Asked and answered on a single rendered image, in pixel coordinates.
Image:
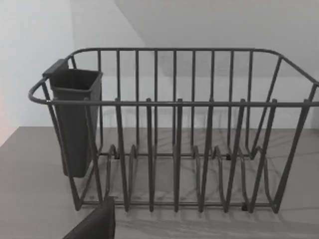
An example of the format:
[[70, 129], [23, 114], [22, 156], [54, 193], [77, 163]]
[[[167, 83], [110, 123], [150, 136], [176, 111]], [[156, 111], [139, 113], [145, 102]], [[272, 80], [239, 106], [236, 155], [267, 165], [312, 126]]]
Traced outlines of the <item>dark grey utensil cup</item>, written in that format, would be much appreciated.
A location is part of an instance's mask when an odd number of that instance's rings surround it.
[[[99, 101], [103, 73], [93, 70], [70, 69], [64, 59], [57, 60], [44, 73], [49, 78], [53, 97], [58, 100]], [[64, 129], [71, 176], [83, 178], [91, 162], [85, 108], [82, 105], [58, 105]]]

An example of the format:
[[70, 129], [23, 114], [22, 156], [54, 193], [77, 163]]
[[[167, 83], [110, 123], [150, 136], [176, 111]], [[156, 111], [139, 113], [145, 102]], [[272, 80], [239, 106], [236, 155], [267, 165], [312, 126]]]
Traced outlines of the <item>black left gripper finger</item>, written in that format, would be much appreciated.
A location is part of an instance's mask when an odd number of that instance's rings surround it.
[[115, 200], [107, 197], [62, 239], [115, 239]]

